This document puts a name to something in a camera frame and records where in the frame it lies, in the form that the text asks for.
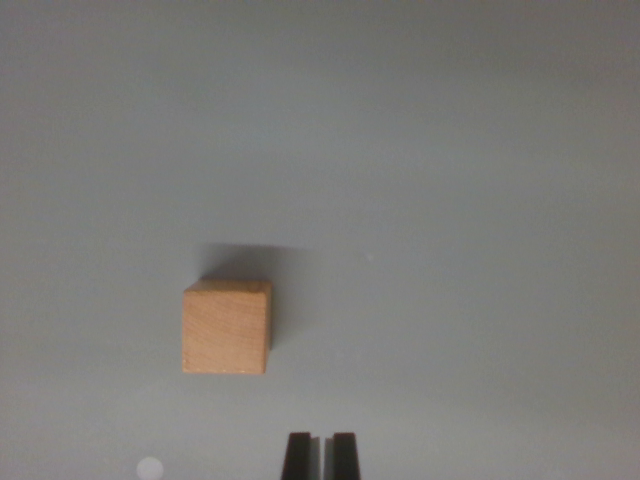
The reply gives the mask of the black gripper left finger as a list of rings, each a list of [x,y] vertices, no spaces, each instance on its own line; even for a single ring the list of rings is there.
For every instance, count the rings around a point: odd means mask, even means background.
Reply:
[[[281,471],[282,480],[319,480],[320,443],[310,432],[289,434]]]

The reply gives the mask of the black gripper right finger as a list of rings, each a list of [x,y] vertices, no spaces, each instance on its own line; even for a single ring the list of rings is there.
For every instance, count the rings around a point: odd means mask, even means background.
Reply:
[[[357,437],[353,432],[338,432],[324,444],[324,480],[360,480]]]

